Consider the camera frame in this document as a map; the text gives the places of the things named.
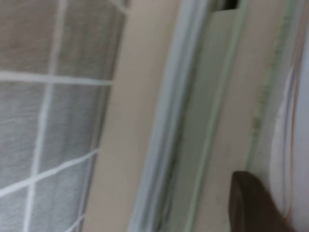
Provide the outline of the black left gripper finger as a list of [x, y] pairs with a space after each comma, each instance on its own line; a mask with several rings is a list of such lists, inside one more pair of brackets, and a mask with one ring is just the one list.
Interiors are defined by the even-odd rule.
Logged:
[[228, 202], [232, 232], [294, 232], [261, 180], [248, 171], [234, 171]]

